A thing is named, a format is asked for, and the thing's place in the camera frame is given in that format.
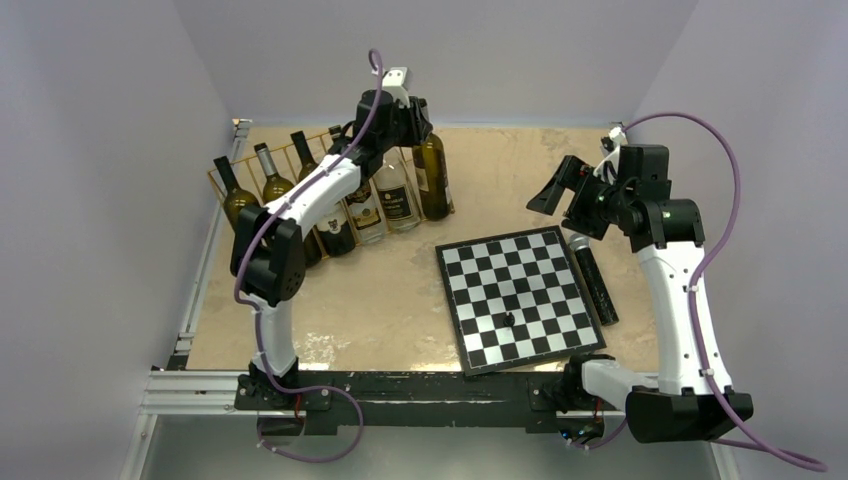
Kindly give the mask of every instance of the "black and white checkered board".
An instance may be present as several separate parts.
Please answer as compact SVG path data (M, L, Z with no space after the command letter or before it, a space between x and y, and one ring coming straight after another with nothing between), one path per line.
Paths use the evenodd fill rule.
M559 227L441 245L436 256L466 375L606 346Z

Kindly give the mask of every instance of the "floor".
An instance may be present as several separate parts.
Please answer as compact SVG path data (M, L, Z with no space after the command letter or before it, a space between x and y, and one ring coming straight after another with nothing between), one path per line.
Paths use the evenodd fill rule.
M252 154L252 145L259 142L271 148L288 144L295 130L256 127L247 152ZM323 129L303 130L314 135ZM359 246L344 257L325 259L307 272L294 302L294 338L302 368L459 370L434 247L558 224L559 214L548 217L530 212L525 204L550 179L564 155L599 161L598 141L606 133L518 128L436 131L447 152L456 213L391 234L380 243ZM312 146L319 151L319 143ZM280 172L291 178L285 157L276 155ZM259 172L258 164L252 165ZM238 177L242 185L256 190L247 169L241 169ZM566 193L560 211L570 198ZM233 278L228 271L232 241L232 231L225 225L208 277L190 369L244 369L254 351L250 311L232 298ZM621 319L603 329L608 345L604 352L633 370L656 371L651 297L628 242L611 228L604 241L593 242L592 248ZM557 367L554 362L522 369Z

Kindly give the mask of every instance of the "lavender wall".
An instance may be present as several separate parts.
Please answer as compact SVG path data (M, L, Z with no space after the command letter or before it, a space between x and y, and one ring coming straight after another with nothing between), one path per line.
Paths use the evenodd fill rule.
M0 2L0 478L117 478L232 124L170 0Z
M637 116L703 116L739 156L739 223L708 272L716 335L751 424L778 446L848 476L848 4L701 0ZM677 196L691 196L718 238L730 208L727 160L682 120L637 127L664 143ZM744 478L807 478L767 455L737 454Z
M408 66L441 122L629 118L697 0L175 0L235 116L349 120L365 52Z

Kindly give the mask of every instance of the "chessboard square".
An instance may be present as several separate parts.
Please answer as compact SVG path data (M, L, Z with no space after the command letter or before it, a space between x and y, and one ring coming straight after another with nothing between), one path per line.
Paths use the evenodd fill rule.
M562 249L562 245L560 245L560 244L548 245L547 247L545 247L545 250L548 251L548 255L552 259L561 258L561 259L565 260L565 251Z
M494 330L490 332L480 332L480 341L483 342L483 348L494 347L498 344L498 335Z
M536 256L533 255L533 250L520 250L518 252L518 257L521 259L521 263L533 263L536 261Z
M459 247L456 249L457 255L459 255L460 260L471 260L474 258L474 253L471 251L471 247Z
M571 310L568 308L568 302L554 302L551 304L554 307L554 313L557 317L571 315Z
M565 345L568 346L568 348L574 348L583 345L580 342L580 335L577 332L565 332L562 334L562 338L565 340Z
M518 303L518 295L504 295L502 300L504 308L508 312L521 308L521 304Z
M551 257L551 263L554 265L554 270L556 270L557 272L562 270L568 270L568 262L565 260L564 257Z
M486 354L483 350L475 350L468 352L468 363L472 368L474 367L482 367L486 365Z
M504 253L504 259L507 265L521 265L521 256L518 255L518 252Z
M565 294L562 293L562 287L552 287L548 289L548 298L551 302L562 302L565 300Z
M498 253L503 253L503 247L498 242L489 242L486 244L486 250L489 252L489 255L497 255Z
M474 318L474 307L472 307L470 303L466 303L465 305L457 305L456 317L460 320L468 320L469 318Z
M485 352L486 354L486 363L488 363L489 365L503 362L503 353L501 353L501 347L495 345L493 347L484 348L483 352Z
M542 280L541 275L533 275L532 277L528 277L527 283L530 284L530 291L535 292L536 290L545 289L545 282L544 280Z
M580 292L577 291L577 285L569 284L562 286L562 293L565 294L565 298L578 298L580 297Z
M593 328L581 328L577 330L577 335L580 335L580 343L583 345L591 345L598 342L598 336L595 335Z
M531 342L533 342L533 350L536 351L536 354L548 353L551 351L551 345L545 337L534 338Z
M469 273L465 276L465 284L469 287L479 287L480 285L483 285L483 280L480 279L479 273Z
M471 302L471 307L474 309L474 315L482 317L489 314L489 304L486 301Z
M477 320L474 318L470 318L468 320L460 320L459 328L460 330L462 330L463 336L480 333L480 330L477 328Z
M546 335L561 333L559 330L559 323L557 323L556 319L542 320L542 327L545 328Z
M583 303L583 299L581 298L569 298L566 302L568 302L568 309L572 315L586 311L586 304Z
M501 345L501 354L503 354L504 360L515 360L518 358L518 348L512 343Z
M501 296L501 290L498 288L497 285L494 284L483 285L483 293L486 296L487 300L491 300L493 298L500 298Z
M512 329L509 327L499 328L495 330L495 334L498 336L498 345L515 343L515 337L512 335Z
M537 248L537 247L544 247L545 246L545 239L542 238L541 233L534 233L533 235L528 236L527 240L530 242L531 248Z
M512 336L516 342L530 340L530 332L527 330L527 325L519 325L516 321L515 326L512 327Z
M479 271L482 272L483 270L491 270L492 261L489 260L489 257L480 257L476 261L477 261L477 269Z
M530 240L527 237L518 237L515 239L515 246L518 247L519 250L527 250L530 248Z
M498 283L498 278L495 277L494 270L486 270L480 272L480 281L483 283L483 285L491 285L493 283Z
M553 288L560 285L559 279L557 278L555 273L543 274L542 281L545 283L546 288Z
M539 274L539 266L536 263L525 263L524 264L524 273L527 276L538 275Z
M543 233L542 239L545 240L545 245L559 245L559 239L553 232Z
M527 293L530 291L530 281L526 278L516 278L512 285L515 287L515 293Z
M548 345L551 347L552 352L558 352L560 350L565 350L565 339L562 338L561 333L557 333L556 335L548 335Z
M471 297L468 296L468 289L462 288L459 290L454 290L453 303L455 303L457 306L465 305L466 303L471 303Z
M474 350L483 350L483 340L479 333L472 333L463 337L465 341L465 350L473 352Z
M492 268L497 269L497 268L504 268L504 267L507 266L506 257L502 253L499 253L497 255L492 255L489 258L492 260Z
M530 308L523 308L521 312L524 313L524 321L527 323L538 322L542 319L539 316L539 310L534 306Z
M536 311L539 312L539 318L541 318L542 320L556 318L556 313L554 313L554 307L549 303L546 303L544 305L537 305Z
M514 282L498 282L498 289L501 291L501 295L515 295L517 293Z
M451 248L450 250L442 251L442 259L445 263L454 263L459 261L459 253L455 248Z
M489 300L489 312L492 315L506 312L502 298L492 298Z
M495 330L495 320L491 315L482 315L474 319L477 322L477 331L492 332Z
M477 245L471 246L471 253L474 254L474 258L482 258L489 256L489 249L486 248L486 245L483 243L478 243Z
M448 263L446 265L446 268L449 277L456 277L462 275L462 264L459 262Z
M518 294L518 304L521 308L530 308L536 306L536 301L533 299L533 294L530 292Z
M545 305L551 302L551 299L548 298L548 292L545 290L533 292L533 299L536 301L536 305Z
M556 271L554 270L554 264L550 259L539 260L536 262L536 265L539 266L539 273L541 274L554 273Z
M548 249L545 247L534 248L533 256L536 257L536 260L546 260L550 258L550 255L548 254Z
M574 275L568 270L560 270L556 273L560 285L568 285L574 283Z
M478 271L477 270L477 261L474 260L473 258L469 259L469 260L463 260L463 261L459 262L459 264L462 265L462 273L468 274L468 273L471 273L471 272Z
M574 318L574 326L576 328L588 328L592 326L592 322L589 321L589 315L585 313L575 314L572 318Z
M499 282L506 282L507 280L510 280L512 278L512 277L509 276L509 269L508 268L504 268L504 267L495 268L494 272L495 272L495 278Z
M546 335L545 327L542 326L541 322L528 323L527 333L530 334L530 338L541 338Z
M515 240L511 238L507 238L500 241L501 249L503 249L504 253L509 252L517 252L518 247L515 246Z
M560 332L573 332L577 330L577 325L574 324L574 317L571 315L557 317L557 325L559 325Z
M518 350L518 358L532 357L536 353L533 350L533 341L530 339L515 342L515 349Z
M471 302L479 302L486 299L486 291L482 286L471 287L468 289L468 298Z

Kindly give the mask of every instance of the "clear glass bottle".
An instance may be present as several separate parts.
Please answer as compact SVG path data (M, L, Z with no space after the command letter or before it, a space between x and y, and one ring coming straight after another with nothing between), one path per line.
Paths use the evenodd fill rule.
M374 174L374 184L392 230L403 232L421 223L415 192L398 149L383 156L383 167Z

